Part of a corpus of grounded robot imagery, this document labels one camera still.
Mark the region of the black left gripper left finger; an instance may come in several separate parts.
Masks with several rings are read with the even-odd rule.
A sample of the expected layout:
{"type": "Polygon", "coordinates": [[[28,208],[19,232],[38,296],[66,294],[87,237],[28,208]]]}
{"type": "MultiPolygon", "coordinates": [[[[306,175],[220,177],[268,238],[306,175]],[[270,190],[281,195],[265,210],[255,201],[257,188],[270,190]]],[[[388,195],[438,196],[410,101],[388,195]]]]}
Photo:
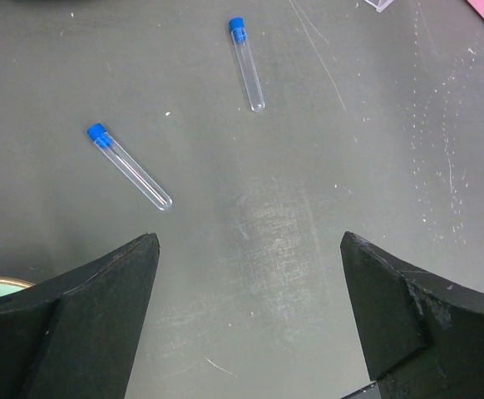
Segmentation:
{"type": "Polygon", "coordinates": [[[143,234],[0,297],[0,398],[123,398],[158,263],[143,234]]]}

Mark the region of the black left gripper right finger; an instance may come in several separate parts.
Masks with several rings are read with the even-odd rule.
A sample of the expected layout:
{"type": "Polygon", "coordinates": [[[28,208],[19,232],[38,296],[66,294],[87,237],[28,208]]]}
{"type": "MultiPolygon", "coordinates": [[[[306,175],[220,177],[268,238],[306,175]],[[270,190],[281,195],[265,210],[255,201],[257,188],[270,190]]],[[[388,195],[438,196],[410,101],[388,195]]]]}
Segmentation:
{"type": "Polygon", "coordinates": [[[352,398],[484,398],[484,293],[361,236],[340,250],[370,383],[352,398]]]}

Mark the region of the blue capped test tube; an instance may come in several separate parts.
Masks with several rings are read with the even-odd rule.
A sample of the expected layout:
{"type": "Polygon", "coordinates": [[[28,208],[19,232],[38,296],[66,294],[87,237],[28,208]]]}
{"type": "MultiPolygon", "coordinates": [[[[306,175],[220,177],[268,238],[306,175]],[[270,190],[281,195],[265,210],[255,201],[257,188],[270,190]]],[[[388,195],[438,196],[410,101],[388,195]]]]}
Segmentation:
{"type": "Polygon", "coordinates": [[[86,130],[87,135],[104,156],[158,209],[168,210],[172,198],[136,160],[110,135],[101,123],[86,130]]]}
{"type": "Polygon", "coordinates": [[[229,30],[240,66],[249,106],[253,112],[261,112],[265,108],[264,96],[250,49],[244,19],[242,17],[232,18],[229,21],[229,30]]]}

